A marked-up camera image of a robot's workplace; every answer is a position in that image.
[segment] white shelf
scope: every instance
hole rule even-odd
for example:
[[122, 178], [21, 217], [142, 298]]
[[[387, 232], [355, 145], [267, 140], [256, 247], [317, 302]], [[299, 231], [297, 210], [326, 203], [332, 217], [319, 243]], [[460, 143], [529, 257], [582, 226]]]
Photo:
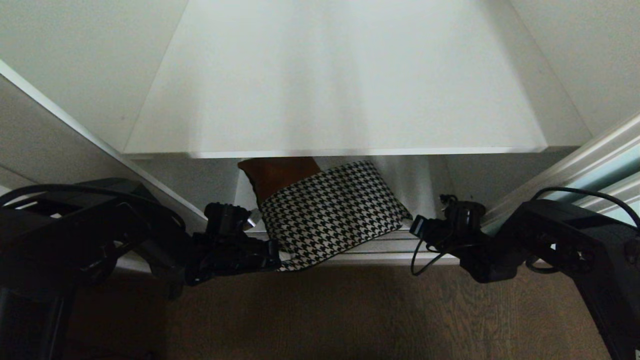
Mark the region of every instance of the white shelf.
[[190, 0], [125, 153], [538, 152], [590, 137], [508, 1]]

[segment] wooden floor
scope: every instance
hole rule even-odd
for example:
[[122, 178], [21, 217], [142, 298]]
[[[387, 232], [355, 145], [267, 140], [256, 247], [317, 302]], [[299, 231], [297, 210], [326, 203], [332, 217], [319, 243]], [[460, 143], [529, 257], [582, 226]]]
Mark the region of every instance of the wooden floor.
[[522, 268], [319, 267], [219, 278], [163, 300], [149, 280], [82, 291], [69, 338], [161, 359], [608, 359], [569, 278]]

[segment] brown pillow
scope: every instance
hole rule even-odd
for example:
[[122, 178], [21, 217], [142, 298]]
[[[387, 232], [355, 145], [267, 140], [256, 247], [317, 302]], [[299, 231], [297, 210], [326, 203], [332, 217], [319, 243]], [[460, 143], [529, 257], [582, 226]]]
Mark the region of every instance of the brown pillow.
[[313, 158], [255, 158], [238, 167], [251, 181], [258, 206], [277, 191], [321, 172]]

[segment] black cable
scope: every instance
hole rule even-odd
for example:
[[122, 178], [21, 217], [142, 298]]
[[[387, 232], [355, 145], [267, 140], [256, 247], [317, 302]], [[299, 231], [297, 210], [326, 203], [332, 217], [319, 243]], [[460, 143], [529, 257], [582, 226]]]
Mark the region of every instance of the black cable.
[[176, 214], [176, 212], [167, 208], [166, 206], [163, 206], [162, 204], [153, 202], [142, 196], [133, 195], [131, 193], [118, 192], [118, 191], [108, 190], [104, 188], [97, 188], [94, 186], [66, 185], [66, 184], [40, 184], [40, 185], [25, 186], [23, 188], [10, 191], [0, 196], [0, 207], [6, 206], [8, 202], [17, 199], [20, 196], [25, 196], [33, 193], [42, 193], [42, 192], [77, 192], [77, 193], [92, 193], [97, 195], [110, 195], [110, 196], [121, 197], [133, 203], [137, 203], [145, 206], [151, 206], [171, 216], [173, 219], [175, 219], [175, 221], [178, 222], [182, 230], [186, 229], [186, 224], [184, 223], [184, 220], [180, 217], [180, 215]]
[[527, 258], [527, 261], [525, 262], [525, 265], [527, 265], [527, 268], [529, 268], [529, 270], [533, 271], [533, 272], [537, 272], [538, 274], [554, 274], [560, 270], [558, 270], [555, 267], [550, 267], [550, 268], [539, 268], [535, 265], [533, 265], [537, 260], [539, 260], [540, 258], [538, 256], [535, 255], [531, 255]]
[[414, 270], [414, 265], [415, 265], [415, 257], [418, 254], [418, 250], [420, 249], [420, 245], [422, 245], [422, 242], [424, 240], [420, 239], [420, 242], [418, 242], [418, 246], [416, 246], [415, 251], [413, 251], [413, 258], [411, 259], [411, 274], [413, 276], [418, 276], [420, 274], [422, 274], [423, 272], [425, 272], [431, 265], [435, 264], [436, 261], [440, 260], [443, 256], [445, 256], [446, 254], [452, 253], [456, 250], [460, 250], [460, 249], [464, 249], [465, 247], [474, 247], [474, 246], [478, 246], [478, 245], [482, 245], [482, 244], [464, 244], [464, 245], [460, 245], [457, 247], [452, 247], [449, 248], [445, 251], [442, 251], [441, 253], [439, 253], [435, 258], [431, 259], [431, 261], [429, 261], [429, 263], [427, 263], [426, 265], [424, 265], [420, 270], [418, 270], [417, 272]]
[[638, 214], [636, 214], [636, 212], [627, 204], [625, 204], [622, 200], [617, 199], [611, 195], [607, 195], [605, 193], [600, 193], [600, 192], [592, 192], [589, 190], [582, 190], [582, 189], [574, 189], [574, 188], [563, 188], [561, 186], [551, 186], [549, 188], [544, 188], [540, 191], [538, 191], [535, 195], [533, 195], [533, 197], [531, 198], [531, 200], [536, 200], [538, 197], [540, 197], [540, 195], [542, 195], [545, 192], [569, 192], [569, 193], [579, 193], [581, 195], [588, 195], [588, 196], [595, 196], [595, 197], [599, 197], [605, 200], [609, 200], [611, 202], [613, 202], [615, 205], [618, 205], [619, 207], [621, 207], [624, 211], [627, 212], [627, 214], [631, 217], [631, 219], [636, 223], [636, 227], [638, 229], [640, 229], [640, 217], [638, 216]]

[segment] houndstooth pillow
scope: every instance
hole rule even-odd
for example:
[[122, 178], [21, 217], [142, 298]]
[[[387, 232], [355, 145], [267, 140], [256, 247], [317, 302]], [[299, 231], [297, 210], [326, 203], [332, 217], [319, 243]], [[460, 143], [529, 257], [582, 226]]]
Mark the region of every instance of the houndstooth pillow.
[[260, 207], [270, 238], [292, 255], [278, 271], [302, 270], [412, 219], [370, 161], [298, 181]]

